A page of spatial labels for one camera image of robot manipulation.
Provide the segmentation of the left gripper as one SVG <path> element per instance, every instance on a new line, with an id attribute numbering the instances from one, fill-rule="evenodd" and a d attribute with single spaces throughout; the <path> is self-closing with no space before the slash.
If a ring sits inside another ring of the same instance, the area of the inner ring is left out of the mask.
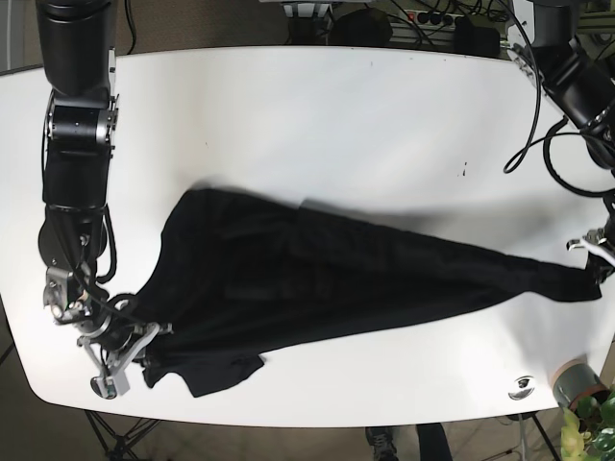
<path id="1" fill-rule="evenodd" d="M 584 250 L 588 253 L 586 270 L 598 283 L 614 275 L 614 244 L 607 238 L 605 228 L 589 230 L 581 238 L 569 240 L 566 250 Z"/>

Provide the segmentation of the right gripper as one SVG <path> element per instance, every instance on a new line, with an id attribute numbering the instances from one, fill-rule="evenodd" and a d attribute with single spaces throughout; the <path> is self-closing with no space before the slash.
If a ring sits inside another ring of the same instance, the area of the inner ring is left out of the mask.
<path id="1" fill-rule="evenodd" d="M 128 318 L 132 295 L 119 297 L 111 306 L 94 300 L 77 281 L 74 274 L 63 269 L 49 269 L 43 290 L 43 304 L 50 311 L 54 323 L 71 325 L 80 332 L 77 346 L 84 349 L 105 379 L 108 399 L 130 390 L 126 369 L 145 357 L 153 340 L 170 333 L 168 323 L 144 323 Z"/>

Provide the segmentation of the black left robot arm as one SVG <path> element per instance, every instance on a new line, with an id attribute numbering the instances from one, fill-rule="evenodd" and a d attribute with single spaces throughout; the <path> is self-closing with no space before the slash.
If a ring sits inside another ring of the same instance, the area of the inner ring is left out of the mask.
<path id="1" fill-rule="evenodd" d="M 567 243 L 569 250 L 588 253 L 586 268 L 600 282 L 614 274 L 614 190 L 590 191 L 575 187 L 556 173 L 551 145 L 564 136 L 568 124 L 576 127 L 589 157 L 602 169 L 614 171 L 614 82 L 587 55 L 577 39 L 580 1 L 502 1 L 512 24 L 506 36 L 508 52 L 534 80 L 535 108 L 528 140 L 504 166 L 512 173 L 528 150 L 540 144 L 552 179 L 569 192 L 600 199 L 608 212 L 606 224 Z"/>

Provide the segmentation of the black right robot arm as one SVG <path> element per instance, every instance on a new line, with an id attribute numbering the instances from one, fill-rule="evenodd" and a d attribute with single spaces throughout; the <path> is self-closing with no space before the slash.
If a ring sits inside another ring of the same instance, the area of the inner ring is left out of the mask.
<path id="1" fill-rule="evenodd" d="M 93 392 L 112 400 L 130 389 L 126 369 L 168 324 L 146 323 L 136 297 L 111 297 L 117 251 L 107 203 L 118 118 L 115 83 L 116 4 L 38 1 L 43 68 L 52 86 L 41 146 L 45 219 L 38 249 L 45 263 L 43 304 L 60 326 L 80 333 L 77 344 L 98 370 Z"/>

